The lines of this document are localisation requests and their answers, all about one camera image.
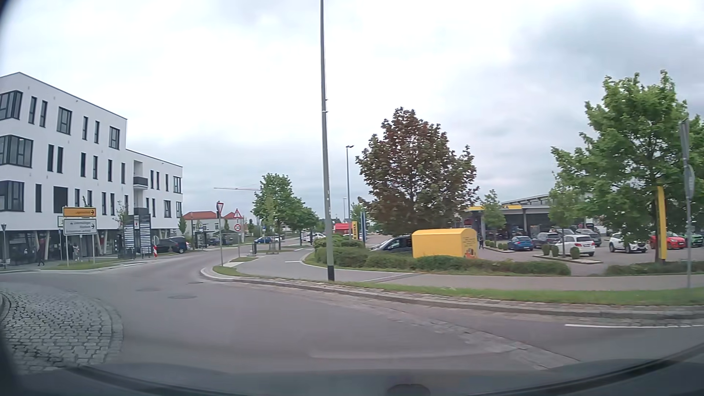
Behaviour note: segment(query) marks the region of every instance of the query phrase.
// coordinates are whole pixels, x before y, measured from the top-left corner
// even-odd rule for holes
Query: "yellow direction sign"
[[[63,217],[95,217],[95,208],[63,207]]]

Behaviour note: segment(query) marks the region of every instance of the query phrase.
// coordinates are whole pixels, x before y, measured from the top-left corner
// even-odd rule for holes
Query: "windshield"
[[[499,394],[704,340],[700,1],[5,3],[27,395]]]

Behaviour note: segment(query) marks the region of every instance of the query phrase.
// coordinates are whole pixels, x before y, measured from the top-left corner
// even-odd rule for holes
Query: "white direction sign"
[[[98,232],[98,222],[95,218],[64,218],[64,235],[91,235]]]

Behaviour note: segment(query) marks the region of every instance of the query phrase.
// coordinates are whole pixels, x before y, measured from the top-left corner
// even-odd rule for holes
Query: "yellow container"
[[[410,237],[416,259],[436,255],[477,258],[479,241],[472,228],[418,230]]]

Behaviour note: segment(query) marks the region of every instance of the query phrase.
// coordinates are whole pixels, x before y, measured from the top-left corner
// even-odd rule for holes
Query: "red car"
[[[657,243],[657,237],[655,233],[650,233],[650,248],[655,249],[655,244]],[[687,247],[686,240],[679,236],[678,234],[671,233],[667,231],[667,248],[668,249],[684,249]]]

